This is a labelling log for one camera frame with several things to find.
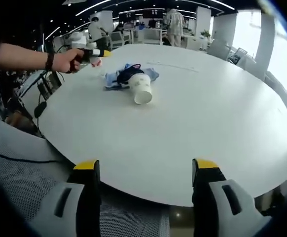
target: paper cup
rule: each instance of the paper cup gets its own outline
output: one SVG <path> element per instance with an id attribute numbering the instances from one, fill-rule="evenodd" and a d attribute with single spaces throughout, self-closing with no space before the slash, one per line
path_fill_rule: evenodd
<path id="1" fill-rule="evenodd" d="M 129 87 L 138 105 L 148 104 L 152 100 L 151 79 L 146 74 L 135 74 L 129 80 Z"/>

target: white shirt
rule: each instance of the white shirt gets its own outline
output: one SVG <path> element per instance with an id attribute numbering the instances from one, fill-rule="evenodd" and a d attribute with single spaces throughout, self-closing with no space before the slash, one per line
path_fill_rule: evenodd
<path id="1" fill-rule="evenodd" d="M 168 34 L 183 35 L 183 23 L 183 15 L 175 9 L 170 10 L 165 17 L 165 24 L 169 25 Z"/>
<path id="2" fill-rule="evenodd" d="M 102 26 L 100 22 L 92 21 L 89 25 L 89 34 L 93 41 L 99 40 L 102 38 L 102 30 L 100 29 Z"/>

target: ceiling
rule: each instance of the ceiling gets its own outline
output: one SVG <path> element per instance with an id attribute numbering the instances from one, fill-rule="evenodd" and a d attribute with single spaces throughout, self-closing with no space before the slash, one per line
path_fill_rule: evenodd
<path id="1" fill-rule="evenodd" d="M 231 6 L 230 9 L 215 0 L 107 0 L 84 13 L 76 16 L 79 12 L 104 0 L 87 0 L 86 2 L 62 5 L 64 0 L 40 0 L 36 5 L 32 1 L 27 1 L 18 5 L 17 1 L 6 6 L 4 9 L 7 16 L 6 27 L 3 35 L 6 41 L 18 44 L 27 48 L 37 48 L 42 44 L 41 35 L 46 38 L 55 29 L 60 27 L 49 39 L 54 36 L 65 34 L 88 21 L 88 17 L 95 11 L 111 10 L 113 17 L 118 13 L 128 10 L 144 8 L 166 8 L 168 3 L 173 3 L 177 9 L 183 10 L 183 15 L 195 16 L 196 7 L 209 6 L 212 16 L 230 14 L 243 9 L 259 9 L 256 0 L 219 0 Z"/>

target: white round table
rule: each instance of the white round table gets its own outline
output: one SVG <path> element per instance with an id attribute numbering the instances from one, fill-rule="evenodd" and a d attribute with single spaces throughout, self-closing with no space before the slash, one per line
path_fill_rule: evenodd
<path id="1" fill-rule="evenodd" d="M 104 91 L 106 72 L 126 63 L 154 68 L 153 101 Z M 215 161 L 253 197 L 287 179 L 287 110 L 248 72 L 207 54 L 127 45 L 66 75 L 39 127 L 73 163 L 100 160 L 101 180 L 154 202 L 192 206 L 192 159 Z"/>

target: blue cloth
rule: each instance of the blue cloth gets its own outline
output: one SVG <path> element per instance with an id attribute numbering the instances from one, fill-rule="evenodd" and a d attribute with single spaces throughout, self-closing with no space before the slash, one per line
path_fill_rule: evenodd
<path id="1" fill-rule="evenodd" d="M 106 79 L 106 89 L 116 89 L 116 90 L 121 90 L 125 89 L 124 87 L 121 87 L 120 85 L 115 82 L 117 80 L 117 77 L 119 73 L 129 67 L 131 67 L 132 64 L 126 64 L 125 67 L 122 70 L 117 71 L 116 73 L 111 73 L 111 74 L 106 74 L 105 79 Z M 157 78 L 160 76 L 153 68 L 147 68 L 147 69 L 141 69 L 145 74 L 147 74 L 151 82 L 157 80 Z"/>

